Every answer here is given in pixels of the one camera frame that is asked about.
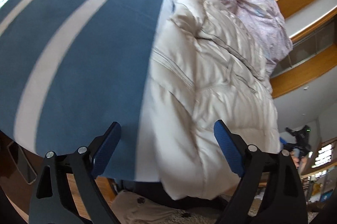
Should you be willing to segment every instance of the white ceiling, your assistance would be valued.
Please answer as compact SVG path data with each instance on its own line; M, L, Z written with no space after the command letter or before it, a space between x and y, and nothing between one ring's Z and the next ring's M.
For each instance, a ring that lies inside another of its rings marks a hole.
M274 100L278 129L296 128L318 118L337 101L337 66L318 79Z

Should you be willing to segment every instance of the metal pivot screw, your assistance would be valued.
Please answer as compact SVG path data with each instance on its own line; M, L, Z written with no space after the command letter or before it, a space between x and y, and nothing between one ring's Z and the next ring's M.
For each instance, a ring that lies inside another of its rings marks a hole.
M77 152L80 154L84 154L87 151L87 148L85 146L80 147Z
M285 157L289 156L290 153L288 150L282 150L282 155L284 155Z
M249 145L248 146L248 150L250 151L250 152L256 152L257 151L257 147L255 146L255 145Z
M54 152L50 151L46 154L47 158L52 158L54 156Z

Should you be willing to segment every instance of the blue striped fabric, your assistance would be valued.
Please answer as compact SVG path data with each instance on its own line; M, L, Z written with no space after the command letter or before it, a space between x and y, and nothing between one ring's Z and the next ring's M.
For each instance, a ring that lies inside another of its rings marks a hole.
M19 3L0 9L0 18ZM0 36L0 129L13 138L27 79L53 34L86 0L33 0ZM162 0L108 0L75 38L53 79L36 151L72 153L113 121L122 138L104 175L134 178L144 83Z

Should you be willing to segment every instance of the hand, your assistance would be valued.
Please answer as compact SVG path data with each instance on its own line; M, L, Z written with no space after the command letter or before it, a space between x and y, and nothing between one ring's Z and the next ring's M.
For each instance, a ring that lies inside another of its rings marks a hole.
M295 164L296 168L298 168L300 166L300 160L299 160L299 158L297 158L297 157L294 156L294 151L291 151L290 155L291 155L291 157L292 157L292 159L294 161L294 164Z

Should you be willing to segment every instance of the wooden furniture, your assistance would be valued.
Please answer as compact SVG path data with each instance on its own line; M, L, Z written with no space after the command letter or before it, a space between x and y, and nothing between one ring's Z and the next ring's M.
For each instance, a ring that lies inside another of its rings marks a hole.
M4 190L5 194L9 198L9 200L14 204L16 210L23 216L27 218L26 215L29 214L29 203L32 195L34 183L32 185L28 185L21 174L17 170L9 152L7 150L7 145L12 140L7 137L4 133L0 132L0 185ZM43 158L38 155L35 155L24 149L24 152L38 173L40 170L40 166L42 164ZM73 175L68 175L68 181L72 196L74 198L75 205L81 216L89 219L87 211L82 203L82 199L78 192L76 182ZM115 194L110 186L109 179L104 177L98 177L96 179L96 183L98 188L100 189L103 197L107 201L108 205L111 205L112 201L115 198Z
M337 45L333 44L301 65L270 79L273 98L289 93L319 78L337 65Z

